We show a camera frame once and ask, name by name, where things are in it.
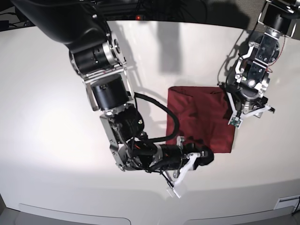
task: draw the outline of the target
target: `white tabletop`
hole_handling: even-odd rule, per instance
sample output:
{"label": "white tabletop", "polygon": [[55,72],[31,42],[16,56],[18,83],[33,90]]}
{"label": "white tabletop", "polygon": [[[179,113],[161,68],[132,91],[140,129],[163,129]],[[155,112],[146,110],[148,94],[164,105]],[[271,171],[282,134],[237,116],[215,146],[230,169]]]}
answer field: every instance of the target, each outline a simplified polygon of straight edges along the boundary
{"label": "white tabletop", "polygon": [[[135,91],[165,105],[168,87],[216,86],[242,33],[190,23],[109,24]],[[12,209],[26,204],[128,218],[132,225],[272,210],[279,197],[300,194],[299,59],[300,42],[287,39],[266,93],[276,113],[245,120],[232,153],[216,154],[211,165],[189,172],[187,194],[172,199],[159,175],[116,167],[100,113],[92,111],[64,45],[36,27],[1,32],[0,193]],[[149,136],[165,135],[166,114],[138,104]]]}

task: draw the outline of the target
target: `silver metal bracket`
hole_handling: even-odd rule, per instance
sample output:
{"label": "silver metal bracket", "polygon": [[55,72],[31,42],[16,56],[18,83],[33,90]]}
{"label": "silver metal bracket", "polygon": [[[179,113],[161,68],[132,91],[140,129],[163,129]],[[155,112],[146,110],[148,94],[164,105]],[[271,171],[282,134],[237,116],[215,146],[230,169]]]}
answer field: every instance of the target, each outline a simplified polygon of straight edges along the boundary
{"label": "silver metal bracket", "polygon": [[[107,37],[108,37],[108,41],[103,43],[103,50],[105,52],[106,59],[108,60],[108,62],[112,67],[110,69],[102,69],[91,74],[83,75],[79,73],[80,77],[83,79],[88,100],[90,102],[93,111],[98,111],[99,106],[96,102],[91,85],[102,78],[112,76],[114,74],[123,73],[125,82],[127,84],[128,90],[131,95],[129,97],[129,100],[130,101],[133,100],[135,95],[131,85],[130,77],[127,74],[127,67],[126,67],[127,63],[119,47],[117,36],[112,32],[111,34],[107,34]],[[71,63],[76,70],[76,65],[74,65],[75,64],[74,60],[71,60]]]}
{"label": "silver metal bracket", "polygon": [[[181,149],[181,152],[183,150],[183,143],[185,142],[185,138],[183,136],[177,136],[176,138],[176,145]],[[178,178],[180,175],[180,168],[178,170],[174,170],[173,177]]]}
{"label": "silver metal bracket", "polygon": [[250,41],[248,43],[249,45],[249,49],[248,49],[248,52],[247,54],[239,57],[239,60],[236,64],[236,67],[235,67],[235,79],[236,79],[236,82],[237,83],[240,83],[242,78],[243,78],[243,73],[244,73],[244,68],[241,66],[242,65],[242,62],[245,60],[245,59],[248,59],[250,58],[252,52],[253,52],[253,49],[255,47],[255,42],[254,41]]}
{"label": "silver metal bracket", "polygon": [[265,111],[270,111],[271,110],[271,106],[266,104],[264,106],[264,108],[260,108],[260,109],[256,109],[256,110],[252,110],[248,113],[245,113],[244,111],[242,111],[241,115],[238,117],[237,116],[237,113],[238,111],[236,110],[235,108],[235,104],[234,104],[234,101],[233,101],[233,97],[231,95],[231,93],[227,92],[227,95],[228,95],[228,99],[229,99],[229,102],[230,102],[230,106],[231,106],[231,109],[232,109],[232,115],[229,119],[229,122],[228,124],[229,125],[233,125],[235,126],[236,128],[240,128],[240,126],[242,125],[242,122],[244,119],[246,118],[249,118],[251,116],[257,116],[257,117],[261,117],[261,115],[265,112]]}

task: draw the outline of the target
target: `screw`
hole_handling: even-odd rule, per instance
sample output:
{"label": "screw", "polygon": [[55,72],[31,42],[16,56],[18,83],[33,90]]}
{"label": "screw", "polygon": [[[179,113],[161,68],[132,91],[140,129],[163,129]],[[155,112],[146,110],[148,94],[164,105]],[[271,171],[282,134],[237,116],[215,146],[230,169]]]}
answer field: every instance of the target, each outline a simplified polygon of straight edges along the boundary
{"label": "screw", "polygon": [[178,178],[178,177],[177,177],[177,171],[174,171],[173,177],[174,177],[174,178]]}
{"label": "screw", "polygon": [[249,45],[249,47],[252,47],[252,46],[254,46],[254,42],[253,42],[253,41],[250,41],[250,42],[248,43],[248,45]]}
{"label": "screw", "polygon": [[118,165],[118,168],[119,168],[120,170],[122,170],[123,172],[125,172],[125,168],[124,168],[123,165],[119,164],[119,165]]}
{"label": "screw", "polygon": [[255,80],[251,79],[251,80],[248,81],[248,86],[249,86],[249,87],[252,88],[252,87],[254,87],[255,85],[256,85]]}

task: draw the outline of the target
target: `black cable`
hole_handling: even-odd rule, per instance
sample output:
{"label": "black cable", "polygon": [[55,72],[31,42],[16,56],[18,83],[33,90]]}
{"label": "black cable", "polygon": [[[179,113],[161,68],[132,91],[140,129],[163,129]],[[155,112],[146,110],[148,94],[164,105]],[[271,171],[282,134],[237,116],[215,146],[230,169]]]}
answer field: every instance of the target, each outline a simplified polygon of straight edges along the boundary
{"label": "black cable", "polygon": [[134,133],[133,133],[133,138],[132,138],[132,144],[131,144],[131,150],[133,151],[133,147],[135,144],[135,136],[136,136],[136,124],[137,124],[137,115],[138,115],[138,108],[137,108],[137,100],[136,97],[134,97],[135,99],[135,121],[134,121]]}
{"label": "black cable", "polygon": [[185,18],[184,18],[184,14],[183,14],[181,11],[179,11],[178,16],[179,16],[180,19],[182,19],[182,21],[183,21],[184,23],[186,22],[186,20],[185,20]]}
{"label": "black cable", "polygon": [[300,197],[299,197],[299,201],[298,201],[298,205],[296,207],[296,210],[295,210],[295,212],[292,213],[292,216],[294,216],[296,213],[300,212],[300,210],[297,210],[299,208],[299,205],[300,205]]}
{"label": "black cable", "polygon": [[6,15],[6,14],[16,15],[16,13],[1,13],[0,15]]}
{"label": "black cable", "polygon": [[167,181],[168,185],[169,185],[171,188],[174,187],[174,185],[173,185],[173,184],[170,182],[170,180],[164,175],[163,172],[160,172],[160,175],[163,175],[163,177],[165,178],[165,180]]}
{"label": "black cable", "polygon": [[135,97],[153,103],[157,107],[164,110],[174,121],[174,129],[170,135],[165,136],[165,137],[159,137],[159,138],[151,138],[151,139],[146,140],[145,142],[151,142],[151,143],[166,142],[166,141],[169,141],[169,140],[175,138],[179,132],[179,120],[178,120],[177,116],[170,109],[168,109],[164,105],[160,104],[157,100],[155,100],[151,97],[148,97],[146,95],[139,94],[139,93],[135,93]]}
{"label": "black cable", "polygon": [[15,22],[15,23],[12,23],[13,25],[15,24],[18,24],[18,23],[24,23],[25,21],[20,21],[20,22]]}
{"label": "black cable", "polygon": [[189,16],[193,18],[193,20],[195,20],[197,23],[200,23],[200,22],[199,22],[192,14],[190,14],[190,12],[189,12],[187,9],[185,9],[184,7],[182,7],[182,9],[183,9],[187,14],[189,14]]}
{"label": "black cable", "polygon": [[[267,4],[267,1],[264,2],[264,5],[263,5],[263,7],[262,7],[262,9],[261,9],[261,12],[263,12],[263,9],[266,7],[266,4]],[[257,25],[258,25],[258,20],[256,21],[256,24],[255,24],[253,30],[251,31],[249,37],[247,38],[247,43],[249,43],[249,41],[250,41],[252,35],[254,34],[254,31],[256,30]]]}
{"label": "black cable", "polygon": [[207,4],[206,4],[203,0],[198,0],[198,1],[200,1],[200,2],[203,4],[203,6],[204,6],[204,9],[205,9],[205,21],[204,21],[204,23],[206,23],[206,22],[207,22],[207,19],[208,19],[208,8],[207,8]]}
{"label": "black cable", "polygon": [[142,1],[143,1],[143,0],[138,0],[138,2],[137,2],[137,4],[136,4],[136,8],[135,8],[135,12],[136,12],[136,13],[140,10],[141,5],[142,5]]}

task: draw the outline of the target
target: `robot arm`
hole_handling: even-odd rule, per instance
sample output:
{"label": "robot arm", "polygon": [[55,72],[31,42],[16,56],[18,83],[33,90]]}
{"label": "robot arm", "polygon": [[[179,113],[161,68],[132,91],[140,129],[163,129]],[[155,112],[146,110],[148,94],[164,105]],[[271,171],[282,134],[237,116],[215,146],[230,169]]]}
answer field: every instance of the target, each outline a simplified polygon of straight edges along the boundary
{"label": "robot arm", "polygon": [[[181,137],[177,145],[156,144],[176,137],[178,119],[156,100],[134,93],[127,78],[126,61],[118,39],[97,5],[87,0],[12,2],[48,37],[69,49],[71,64],[83,79],[92,109],[103,112],[100,119],[116,165],[122,171],[145,170],[162,174],[176,170],[175,177],[180,177],[181,181],[187,170],[213,161],[214,155],[208,147],[183,145]],[[129,92],[126,91],[122,73],[127,79]],[[136,98],[150,101],[166,111],[174,120],[173,134],[149,139],[143,131],[143,118],[131,103]],[[173,188],[175,183],[164,177]]]}
{"label": "robot arm", "polygon": [[289,32],[293,36],[299,6],[299,0],[266,0],[258,18],[258,23],[266,26],[264,35],[249,41],[248,52],[238,59],[235,72],[221,84],[233,112],[229,124],[240,128],[245,118],[253,115],[260,118],[265,111],[275,112],[264,96],[270,83],[269,66],[279,57],[279,37],[288,36]]}

